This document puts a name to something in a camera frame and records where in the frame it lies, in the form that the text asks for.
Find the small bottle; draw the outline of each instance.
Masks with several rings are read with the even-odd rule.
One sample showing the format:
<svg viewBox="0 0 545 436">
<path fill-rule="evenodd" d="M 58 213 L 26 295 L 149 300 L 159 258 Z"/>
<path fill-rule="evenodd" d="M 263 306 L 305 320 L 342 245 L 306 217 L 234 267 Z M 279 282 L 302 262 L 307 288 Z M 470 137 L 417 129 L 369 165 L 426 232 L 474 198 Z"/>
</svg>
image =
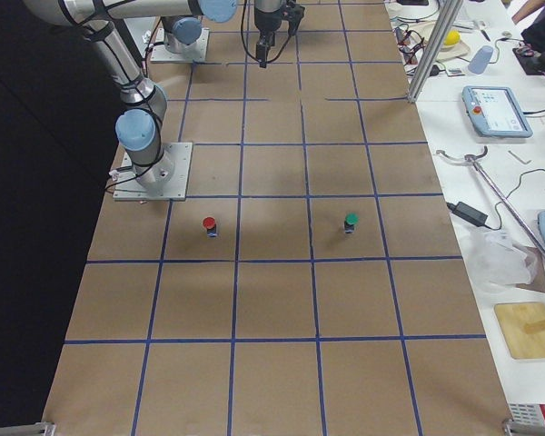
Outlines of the small bottle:
<svg viewBox="0 0 545 436">
<path fill-rule="evenodd" d="M 355 232 L 355 224 L 359 221 L 359 217 L 356 213 L 348 213 L 345 215 L 345 221 L 343 222 L 343 229 L 346 233 Z"/>
<path fill-rule="evenodd" d="M 202 221 L 202 226 L 206 229 L 206 234 L 210 238 L 215 238 L 218 236 L 218 227 L 216 226 L 216 220 L 212 216 L 204 218 Z"/>
</svg>

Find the yellow ball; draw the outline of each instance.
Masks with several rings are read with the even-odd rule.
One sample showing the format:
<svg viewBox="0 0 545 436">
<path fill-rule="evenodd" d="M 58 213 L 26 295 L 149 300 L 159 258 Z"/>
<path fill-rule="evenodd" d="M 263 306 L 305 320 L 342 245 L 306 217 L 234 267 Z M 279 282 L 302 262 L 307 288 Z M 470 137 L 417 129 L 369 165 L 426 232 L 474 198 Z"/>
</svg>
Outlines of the yellow ball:
<svg viewBox="0 0 545 436">
<path fill-rule="evenodd" d="M 452 46 L 456 45 L 461 40 L 461 34 L 459 34 L 458 30 L 450 30 L 449 33 L 446 35 L 446 39 L 444 40 L 444 45 Z"/>
</svg>

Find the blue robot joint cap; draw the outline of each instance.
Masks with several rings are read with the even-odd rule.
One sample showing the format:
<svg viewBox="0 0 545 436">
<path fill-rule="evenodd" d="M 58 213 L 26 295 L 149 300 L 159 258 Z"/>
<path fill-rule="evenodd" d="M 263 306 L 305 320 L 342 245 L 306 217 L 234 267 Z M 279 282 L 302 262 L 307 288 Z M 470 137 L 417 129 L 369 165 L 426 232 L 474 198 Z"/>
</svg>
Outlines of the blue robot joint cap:
<svg viewBox="0 0 545 436">
<path fill-rule="evenodd" d="M 236 0 L 198 0 L 202 13 L 216 23 L 225 23 L 236 13 Z"/>
<path fill-rule="evenodd" d="M 155 137 L 155 123 L 142 109 L 132 109 L 121 115 L 115 123 L 117 138 L 131 152 L 147 148 Z"/>
<path fill-rule="evenodd" d="M 193 16 L 186 16 L 173 24 L 172 33 L 179 42 L 190 45 L 202 35 L 202 23 Z"/>
</svg>

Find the person's arm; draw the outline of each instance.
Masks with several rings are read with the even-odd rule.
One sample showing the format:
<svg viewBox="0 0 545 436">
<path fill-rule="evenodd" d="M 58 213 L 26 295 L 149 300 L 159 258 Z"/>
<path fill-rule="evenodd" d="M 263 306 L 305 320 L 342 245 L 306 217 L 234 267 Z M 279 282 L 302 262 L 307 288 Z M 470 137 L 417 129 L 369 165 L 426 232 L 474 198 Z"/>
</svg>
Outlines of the person's arm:
<svg viewBox="0 0 545 436">
<path fill-rule="evenodd" d="M 512 16 L 512 21 L 517 24 L 523 18 L 531 15 L 533 12 L 545 6 L 545 0 L 527 0 L 523 6 Z"/>
</svg>

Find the green bottle cap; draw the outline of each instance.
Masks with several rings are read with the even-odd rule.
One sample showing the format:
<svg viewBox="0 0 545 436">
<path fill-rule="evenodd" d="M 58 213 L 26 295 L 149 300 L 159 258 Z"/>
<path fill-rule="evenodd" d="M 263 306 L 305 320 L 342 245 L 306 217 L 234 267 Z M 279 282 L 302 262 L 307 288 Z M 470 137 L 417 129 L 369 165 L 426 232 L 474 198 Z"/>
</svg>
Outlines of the green bottle cap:
<svg viewBox="0 0 545 436">
<path fill-rule="evenodd" d="M 358 221 L 360 221 L 360 219 L 357 216 L 357 213 L 348 213 L 345 216 L 345 222 L 349 225 L 355 225 Z"/>
</svg>

